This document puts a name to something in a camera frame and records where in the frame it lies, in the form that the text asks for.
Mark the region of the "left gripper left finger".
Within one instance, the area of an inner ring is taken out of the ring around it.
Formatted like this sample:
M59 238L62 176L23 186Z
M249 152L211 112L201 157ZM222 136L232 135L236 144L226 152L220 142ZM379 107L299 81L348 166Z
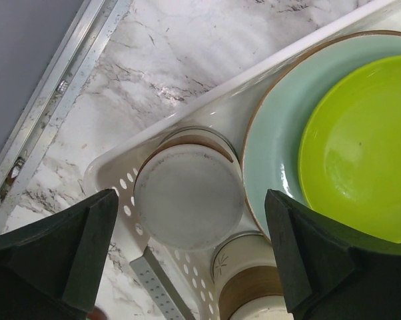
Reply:
M0 319L86 319L118 213L114 189L0 235Z

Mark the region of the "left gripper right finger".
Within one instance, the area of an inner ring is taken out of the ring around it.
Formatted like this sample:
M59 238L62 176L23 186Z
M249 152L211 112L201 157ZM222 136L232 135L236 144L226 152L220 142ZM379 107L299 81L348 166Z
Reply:
M401 244L329 219L269 189L264 208L295 319L401 319Z

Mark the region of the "red sauce bottle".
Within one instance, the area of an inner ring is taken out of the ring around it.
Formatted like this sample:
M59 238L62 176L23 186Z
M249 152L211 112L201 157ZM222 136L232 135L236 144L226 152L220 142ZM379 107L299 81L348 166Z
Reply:
M107 320L108 317L104 313L103 310L101 310L98 307L94 307L94 309L87 314L86 320Z

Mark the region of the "light blue flower plate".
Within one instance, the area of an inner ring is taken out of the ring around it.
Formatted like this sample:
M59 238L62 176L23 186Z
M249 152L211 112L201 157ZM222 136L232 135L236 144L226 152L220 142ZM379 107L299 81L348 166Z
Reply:
M268 189L300 203L298 149L314 108L343 77L373 61L401 55L401 31L361 31L317 44L273 81L250 118L242 147L246 204L266 239Z

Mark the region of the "green fried egg plate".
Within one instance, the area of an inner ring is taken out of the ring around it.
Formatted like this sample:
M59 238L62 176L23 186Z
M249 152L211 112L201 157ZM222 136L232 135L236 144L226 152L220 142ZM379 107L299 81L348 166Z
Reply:
M302 134L298 176L315 212L401 243L401 55L358 68L322 98Z

